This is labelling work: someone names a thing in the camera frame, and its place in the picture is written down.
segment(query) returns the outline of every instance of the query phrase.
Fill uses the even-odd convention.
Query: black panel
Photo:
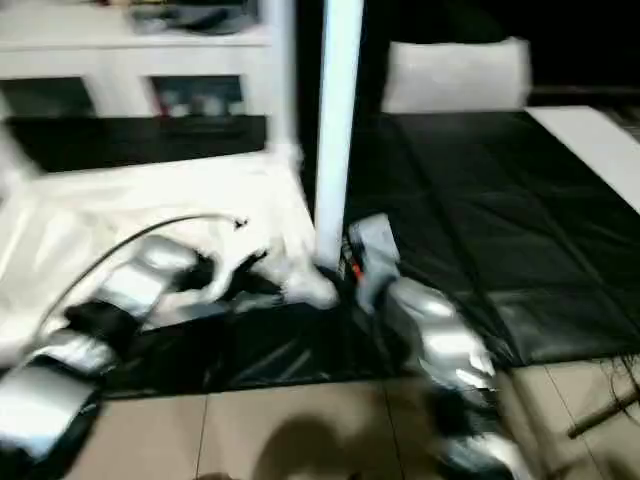
[[[445,203],[487,292],[590,283],[530,196],[485,194]]]
[[[640,330],[599,289],[494,294],[525,365],[637,353]]]
[[[197,118],[12,120],[11,133],[45,172],[173,162],[264,149],[264,117],[216,130]]]

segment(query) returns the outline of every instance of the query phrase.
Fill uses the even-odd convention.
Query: black cable
[[[34,339],[38,338],[45,322],[49,319],[49,317],[53,314],[53,312],[55,312],[58,309],[58,307],[60,307],[62,302],[64,302],[64,300],[71,293],[71,291],[74,288],[76,288],[76,286],[78,286],[80,282],[82,282],[85,278],[87,278],[89,274],[95,271],[96,268],[98,268],[106,260],[111,258],[116,252],[118,252],[125,246],[129,245],[131,242],[137,240],[138,238],[146,235],[147,233],[153,232],[154,230],[158,230],[162,227],[166,227],[167,225],[172,225],[174,223],[180,223],[180,222],[186,222],[189,220],[198,220],[198,219],[227,220],[228,222],[232,222],[236,226],[236,228],[239,228],[246,224],[245,220],[239,220],[230,215],[225,215],[222,213],[198,213],[193,215],[184,215],[181,217],[172,217],[167,220],[163,220],[161,222],[157,222],[152,225],[149,225],[148,227],[145,227],[141,230],[138,230],[136,233],[129,235],[124,240],[121,240],[120,242],[116,243],[113,247],[111,247],[109,250],[107,250],[102,255],[100,255],[91,265],[85,268],[84,271],[80,275],[78,275],[75,278],[75,280],[71,282],[69,286],[65,288],[60,295],[58,295],[55,301],[49,306],[49,308],[40,318],[40,323],[38,325],[38,330],[36,335],[34,336]]]
[[[631,383],[633,384],[633,388],[636,391],[636,394],[638,395],[638,397],[640,398],[640,384],[638,383],[638,381],[636,380],[634,374],[633,374],[633,369],[631,367],[631,364],[635,361],[635,358],[632,356],[625,356],[622,357],[622,364],[624,366],[624,369],[627,373],[627,375],[629,376],[629,378],[631,379]],[[615,360],[611,361],[611,367],[612,367],[612,371],[609,374],[609,390],[611,392],[611,396],[613,397],[613,401],[616,404],[616,406],[618,407],[618,409],[624,413],[624,415],[627,417],[627,419],[633,423],[634,425],[640,427],[640,420],[638,420],[636,417],[634,417],[630,412],[629,412],[629,407],[628,406],[623,406],[620,402],[620,397],[618,396],[618,393],[616,392],[615,386],[614,386],[614,378],[616,377],[616,372],[615,372]]]

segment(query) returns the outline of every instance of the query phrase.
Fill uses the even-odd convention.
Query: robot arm
[[[0,469],[9,478],[62,478],[99,417],[104,374],[118,365],[161,297],[203,288],[213,261],[148,236],[69,324],[36,345],[0,381]]]
[[[438,290],[399,278],[383,308],[385,321],[410,346],[415,370],[430,384],[442,477],[532,480],[503,426],[489,352],[453,303]]]

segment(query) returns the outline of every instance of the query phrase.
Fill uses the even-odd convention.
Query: white shelf
[[[13,5],[0,9],[0,50],[268,45],[264,25],[220,36],[177,31],[141,35],[118,7],[14,0]]]

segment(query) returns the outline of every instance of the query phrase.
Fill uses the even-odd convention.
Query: white pole
[[[273,69],[262,72],[273,75],[272,112],[268,122],[268,148],[297,166],[300,153],[296,133],[296,61],[295,2],[293,0],[263,0],[271,40]]]
[[[318,174],[317,261],[336,269],[349,168],[363,0],[326,0]]]

